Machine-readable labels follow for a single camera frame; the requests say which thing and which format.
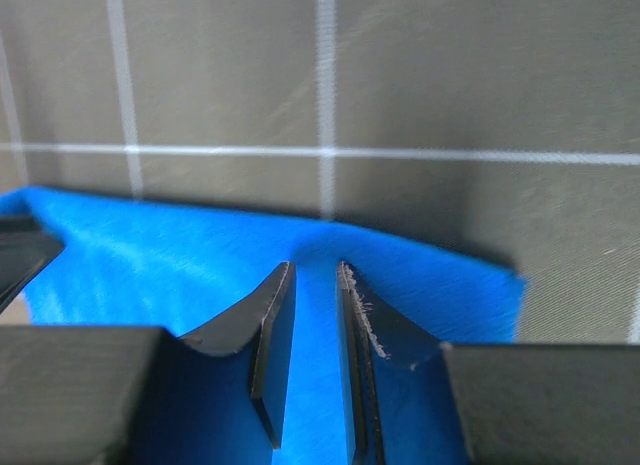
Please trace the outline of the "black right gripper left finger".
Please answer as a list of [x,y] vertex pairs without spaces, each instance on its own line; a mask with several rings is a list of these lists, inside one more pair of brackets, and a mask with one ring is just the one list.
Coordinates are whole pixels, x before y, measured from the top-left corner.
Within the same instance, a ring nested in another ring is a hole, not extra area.
[[182,336],[3,326],[5,464],[267,464],[282,442],[293,264]]

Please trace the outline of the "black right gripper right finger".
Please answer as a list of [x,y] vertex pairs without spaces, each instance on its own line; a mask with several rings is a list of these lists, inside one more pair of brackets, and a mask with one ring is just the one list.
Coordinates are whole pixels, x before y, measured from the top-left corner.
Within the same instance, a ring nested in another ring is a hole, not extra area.
[[442,341],[337,268],[352,464],[635,464],[639,349]]

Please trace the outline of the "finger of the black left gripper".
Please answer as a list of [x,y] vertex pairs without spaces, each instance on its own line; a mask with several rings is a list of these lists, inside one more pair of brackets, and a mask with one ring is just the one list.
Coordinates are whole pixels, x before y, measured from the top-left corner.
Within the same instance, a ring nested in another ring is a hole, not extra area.
[[1,217],[1,311],[64,250],[31,216]]

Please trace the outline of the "blue towel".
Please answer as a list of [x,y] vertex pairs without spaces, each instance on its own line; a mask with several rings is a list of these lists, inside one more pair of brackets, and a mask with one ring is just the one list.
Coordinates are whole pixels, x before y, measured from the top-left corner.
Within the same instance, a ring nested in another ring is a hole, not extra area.
[[133,202],[31,187],[1,197],[64,251],[26,288],[38,325],[161,325],[188,332],[252,291],[278,264],[297,269],[283,446],[277,464],[347,460],[336,268],[436,337],[510,342],[526,283],[484,261],[347,224]]

